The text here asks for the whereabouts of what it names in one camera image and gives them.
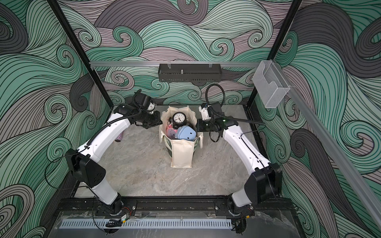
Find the pink twin-bell alarm clock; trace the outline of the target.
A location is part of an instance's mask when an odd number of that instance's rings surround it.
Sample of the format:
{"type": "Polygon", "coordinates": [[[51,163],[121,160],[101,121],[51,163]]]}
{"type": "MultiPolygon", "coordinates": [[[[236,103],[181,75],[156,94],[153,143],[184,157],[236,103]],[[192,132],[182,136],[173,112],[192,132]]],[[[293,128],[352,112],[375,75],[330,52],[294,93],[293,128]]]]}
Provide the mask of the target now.
{"type": "Polygon", "coordinates": [[[177,133],[177,130],[174,129],[173,127],[167,127],[166,128],[166,135],[169,139],[171,139],[171,140],[176,139],[176,133],[177,133]]]}

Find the black twin-bell alarm clock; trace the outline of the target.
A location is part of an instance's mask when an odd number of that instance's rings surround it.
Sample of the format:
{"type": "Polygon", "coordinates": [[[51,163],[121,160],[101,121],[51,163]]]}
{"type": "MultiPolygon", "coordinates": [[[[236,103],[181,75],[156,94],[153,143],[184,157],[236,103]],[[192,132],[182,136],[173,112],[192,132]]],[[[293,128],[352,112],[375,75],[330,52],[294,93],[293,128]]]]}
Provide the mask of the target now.
{"type": "Polygon", "coordinates": [[[187,117],[182,112],[176,112],[172,116],[172,125],[174,128],[179,128],[187,124],[187,117]]]}

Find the light blue square clock back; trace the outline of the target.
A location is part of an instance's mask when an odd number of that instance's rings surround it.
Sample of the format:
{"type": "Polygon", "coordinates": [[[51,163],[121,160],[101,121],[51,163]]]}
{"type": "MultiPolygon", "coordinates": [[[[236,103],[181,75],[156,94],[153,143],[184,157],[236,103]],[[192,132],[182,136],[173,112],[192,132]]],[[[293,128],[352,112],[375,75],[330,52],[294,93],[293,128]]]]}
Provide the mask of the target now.
{"type": "Polygon", "coordinates": [[[190,126],[182,126],[178,128],[175,138],[179,140],[195,141],[196,131],[190,126]]]}

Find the floral canvas tote bag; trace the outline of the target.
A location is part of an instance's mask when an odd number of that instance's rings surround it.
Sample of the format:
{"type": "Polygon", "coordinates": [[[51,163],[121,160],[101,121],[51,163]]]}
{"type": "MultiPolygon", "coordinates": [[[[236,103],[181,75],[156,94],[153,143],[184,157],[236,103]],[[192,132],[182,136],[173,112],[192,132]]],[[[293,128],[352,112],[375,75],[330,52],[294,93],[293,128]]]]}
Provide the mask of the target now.
{"type": "Polygon", "coordinates": [[[169,106],[168,109],[161,114],[162,125],[159,126],[160,142],[164,141],[167,151],[171,157],[172,168],[191,168],[194,152],[198,148],[203,148],[203,133],[195,133],[195,139],[188,141],[185,139],[171,139],[167,136],[167,128],[169,127],[169,118],[175,113],[184,113],[186,120],[194,128],[197,123],[196,113],[189,106],[183,108],[175,108],[169,106]]]}

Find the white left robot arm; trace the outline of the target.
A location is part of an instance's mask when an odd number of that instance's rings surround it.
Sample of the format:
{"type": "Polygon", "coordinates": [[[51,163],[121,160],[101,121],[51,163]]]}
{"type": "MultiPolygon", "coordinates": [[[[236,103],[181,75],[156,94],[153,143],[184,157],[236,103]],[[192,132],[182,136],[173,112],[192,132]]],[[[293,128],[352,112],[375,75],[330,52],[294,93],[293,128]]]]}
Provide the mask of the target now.
{"type": "Polygon", "coordinates": [[[155,107],[155,103],[149,103],[148,107],[121,104],[91,139],[77,150],[70,149],[65,154],[72,175],[84,183],[103,204],[112,206],[119,202],[119,194],[109,184],[106,170],[99,164],[103,154],[129,126],[149,129],[161,125],[160,112],[155,107]]]}

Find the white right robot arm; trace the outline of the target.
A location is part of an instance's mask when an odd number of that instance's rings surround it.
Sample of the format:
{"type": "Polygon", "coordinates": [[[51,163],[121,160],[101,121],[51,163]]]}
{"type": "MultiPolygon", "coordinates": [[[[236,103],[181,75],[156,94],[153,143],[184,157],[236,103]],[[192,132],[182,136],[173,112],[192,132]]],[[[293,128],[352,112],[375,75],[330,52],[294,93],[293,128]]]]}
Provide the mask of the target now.
{"type": "Polygon", "coordinates": [[[245,165],[249,178],[244,187],[231,194],[235,207],[257,205],[281,193],[282,169],[270,162],[247,139],[239,124],[228,119],[198,119],[198,132],[216,132],[237,153],[245,165]]]}

